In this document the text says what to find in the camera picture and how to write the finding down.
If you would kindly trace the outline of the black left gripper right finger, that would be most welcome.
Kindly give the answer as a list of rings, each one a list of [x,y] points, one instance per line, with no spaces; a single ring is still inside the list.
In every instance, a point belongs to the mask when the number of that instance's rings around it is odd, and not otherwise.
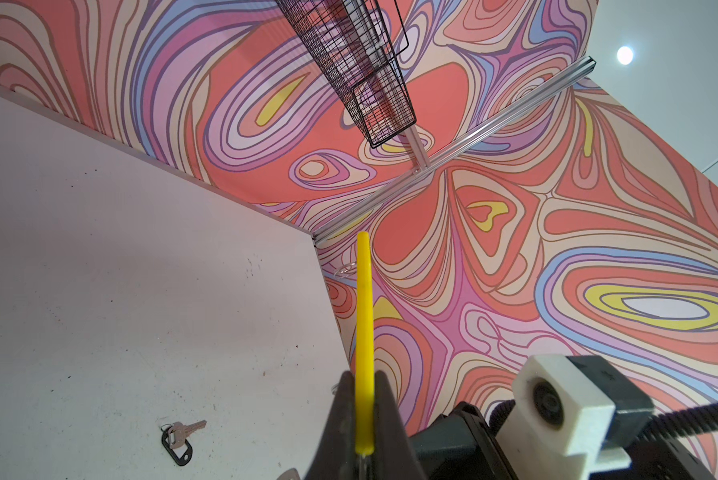
[[[402,422],[387,375],[375,373],[374,443],[371,479],[423,480],[425,473]]]

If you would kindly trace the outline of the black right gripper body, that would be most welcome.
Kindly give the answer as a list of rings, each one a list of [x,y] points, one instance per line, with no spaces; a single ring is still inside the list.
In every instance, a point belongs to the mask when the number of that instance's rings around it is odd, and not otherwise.
[[[512,412],[513,401],[500,402],[489,418],[462,401],[411,437],[412,447],[429,479],[510,480],[515,477],[500,448],[497,433]]]

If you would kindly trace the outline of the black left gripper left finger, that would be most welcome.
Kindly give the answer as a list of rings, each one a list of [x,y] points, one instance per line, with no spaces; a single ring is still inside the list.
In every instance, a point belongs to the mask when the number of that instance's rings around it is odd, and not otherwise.
[[[345,371],[338,382],[327,421],[305,480],[356,478],[355,377]]]

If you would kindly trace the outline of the large keyring with yellow sleeve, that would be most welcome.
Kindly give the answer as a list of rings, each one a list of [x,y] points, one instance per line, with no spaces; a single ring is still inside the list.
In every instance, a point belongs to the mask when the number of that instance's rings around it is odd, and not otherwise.
[[[355,451],[360,457],[370,457],[375,451],[374,405],[374,304],[370,235],[362,231],[357,236],[357,322],[355,372]]]

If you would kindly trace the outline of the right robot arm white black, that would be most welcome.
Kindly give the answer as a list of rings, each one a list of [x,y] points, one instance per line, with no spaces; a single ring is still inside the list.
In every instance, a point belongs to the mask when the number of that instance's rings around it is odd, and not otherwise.
[[[429,479],[512,479],[513,470],[498,452],[495,435],[515,402],[499,403],[486,419],[467,402],[439,416],[411,437]],[[627,449],[631,465],[600,472],[593,479],[711,479],[713,475],[678,440],[718,432],[718,403],[664,413],[651,419]]]

